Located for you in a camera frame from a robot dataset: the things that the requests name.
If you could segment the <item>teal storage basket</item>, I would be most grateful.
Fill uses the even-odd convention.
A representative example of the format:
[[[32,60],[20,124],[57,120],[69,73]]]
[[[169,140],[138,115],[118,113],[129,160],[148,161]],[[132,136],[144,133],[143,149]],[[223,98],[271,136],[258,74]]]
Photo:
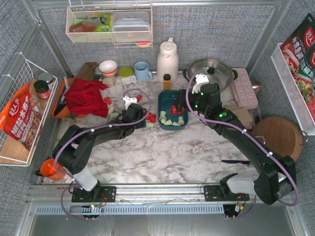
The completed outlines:
[[[178,97],[178,91],[177,90],[165,90],[162,91],[159,95],[158,95],[158,100],[157,100],[157,120],[158,123],[160,125],[160,127],[164,130],[169,130],[169,131],[179,131],[179,130],[183,130],[185,128],[185,126],[188,124],[189,122],[189,115],[187,110],[183,111],[181,114],[179,115],[174,115],[172,114],[172,106],[174,105],[177,97]],[[164,125],[163,123],[161,123],[160,119],[160,112],[161,111],[165,111],[165,117],[166,117],[166,121],[171,120],[172,123],[173,122],[178,122],[179,117],[183,118],[184,124],[183,125]]]

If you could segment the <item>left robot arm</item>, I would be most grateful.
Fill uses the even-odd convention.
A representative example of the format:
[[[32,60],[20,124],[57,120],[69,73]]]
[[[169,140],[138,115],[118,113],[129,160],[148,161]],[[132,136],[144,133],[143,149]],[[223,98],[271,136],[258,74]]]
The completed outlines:
[[[52,151],[54,166],[61,165],[73,183],[73,203],[114,202],[116,188],[101,186],[88,168],[93,148],[112,140],[131,135],[136,129],[146,127],[149,111],[137,103],[136,98],[123,97],[125,109],[108,124],[92,128],[71,125]]]

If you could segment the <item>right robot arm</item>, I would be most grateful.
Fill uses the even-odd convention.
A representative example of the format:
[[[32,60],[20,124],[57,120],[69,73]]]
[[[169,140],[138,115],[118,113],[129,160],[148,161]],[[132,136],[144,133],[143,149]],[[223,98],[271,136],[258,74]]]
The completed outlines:
[[[256,195],[271,205],[295,192],[292,206],[297,205],[299,191],[295,161],[289,155],[281,157],[271,151],[242,125],[235,114],[224,108],[217,83],[211,84],[202,73],[195,76],[195,81],[192,86],[192,80],[189,80],[187,88],[178,91],[176,110],[185,108],[205,122],[218,135],[233,143],[255,168],[253,172],[238,172],[223,178],[220,181],[222,193]]]

